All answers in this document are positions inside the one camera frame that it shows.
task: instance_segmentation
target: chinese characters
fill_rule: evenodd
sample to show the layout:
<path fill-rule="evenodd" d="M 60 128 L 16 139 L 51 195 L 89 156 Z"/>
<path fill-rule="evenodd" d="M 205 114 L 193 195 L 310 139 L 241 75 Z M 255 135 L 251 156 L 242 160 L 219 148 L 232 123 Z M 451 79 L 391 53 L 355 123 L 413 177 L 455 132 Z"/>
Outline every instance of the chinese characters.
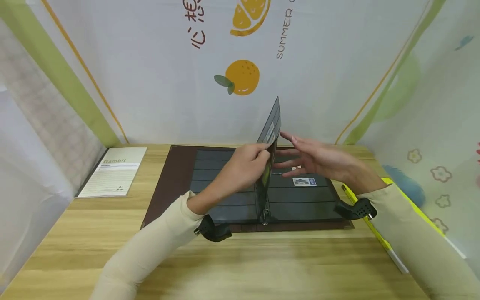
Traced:
<path fill-rule="evenodd" d="M 183 7 L 186 9 L 185 17 L 188 21 L 203 23 L 203 17 L 205 15 L 204 8 L 199 5 L 202 0 L 183 0 Z M 200 46 L 205 43 L 205 32 L 203 30 L 192 32 L 193 28 L 190 26 L 188 28 L 188 33 L 191 33 L 192 37 L 190 41 L 192 46 L 197 49 L 200 49 Z"/>

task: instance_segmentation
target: orange illustration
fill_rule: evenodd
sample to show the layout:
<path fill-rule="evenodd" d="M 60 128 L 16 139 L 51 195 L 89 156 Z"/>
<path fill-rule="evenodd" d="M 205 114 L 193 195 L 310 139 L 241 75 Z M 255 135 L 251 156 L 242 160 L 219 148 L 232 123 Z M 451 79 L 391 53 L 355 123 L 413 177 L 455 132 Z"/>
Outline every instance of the orange illustration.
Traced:
<path fill-rule="evenodd" d="M 233 15 L 234 36 L 251 35 L 262 25 L 270 8 L 270 0 L 239 0 Z"/>
<path fill-rule="evenodd" d="M 228 66 L 225 76 L 213 76 L 216 83 L 224 86 L 228 94 L 233 93 L 239 96 L 251 94 L 260 80 L 260 71 L 257 66 L 249 60 L 237 60 Z"/>

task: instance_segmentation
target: person's left hand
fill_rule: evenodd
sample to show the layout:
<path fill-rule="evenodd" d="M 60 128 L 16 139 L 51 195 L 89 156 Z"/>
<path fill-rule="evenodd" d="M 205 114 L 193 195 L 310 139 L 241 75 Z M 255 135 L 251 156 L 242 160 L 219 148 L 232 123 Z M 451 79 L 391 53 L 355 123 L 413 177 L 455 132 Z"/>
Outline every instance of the person's left hand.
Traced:
<path fill-rule="evenodd" d="M 246 144 L 238 147 L 230 160 L 205 190 L 187 205 L 196 214 L 206 212 L 224 198 L 251 186 L 261 177 L 270 158 L 269 144 Z"/>

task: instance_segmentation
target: arm sleeve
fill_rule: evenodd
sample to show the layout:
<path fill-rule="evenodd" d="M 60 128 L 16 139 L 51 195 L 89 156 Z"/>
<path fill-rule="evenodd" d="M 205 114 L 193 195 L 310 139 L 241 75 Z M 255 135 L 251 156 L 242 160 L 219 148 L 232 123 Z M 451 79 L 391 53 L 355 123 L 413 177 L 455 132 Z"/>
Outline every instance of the arm sleeve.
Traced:
<path fill-rule="evenodd" d="M 110 258 L 90 300 L 133 300 L 138 285 L 176 248 L 193 240 L 203 218 L 187 207 L 193 196 L 187 192 L 178 198 Z"/>
<path fill-rule="evenodd" d="M 480 282 L 473 271 L 396 185 L 358 197 L 370 199 L 378 213 L 373 226 L 431 299 L 480 299 Z"/>

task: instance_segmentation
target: wrist strap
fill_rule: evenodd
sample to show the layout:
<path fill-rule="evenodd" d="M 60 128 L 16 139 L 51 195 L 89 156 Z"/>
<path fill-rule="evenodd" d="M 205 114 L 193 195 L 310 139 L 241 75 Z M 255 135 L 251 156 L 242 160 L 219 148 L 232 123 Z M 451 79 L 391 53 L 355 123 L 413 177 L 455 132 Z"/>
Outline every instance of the wrist strap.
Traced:
<path fill-rule="evenodd" d="M 377 210 L 367 198 L 360 198 L 354 205 L 343 201 L 337 201 L 334 208 L 335 212 L 347 220 L 357 220 L 368 216 L 373 219 L 377 215 Z"/>
<path fill-rule="evenodd" d="M 202 234 L 209 241 L 220 242 L 232 236 L 228 224 L 215 225 L 210 215 L 205 215 L 199 227 L 195 229 L 196 235 Z"/>

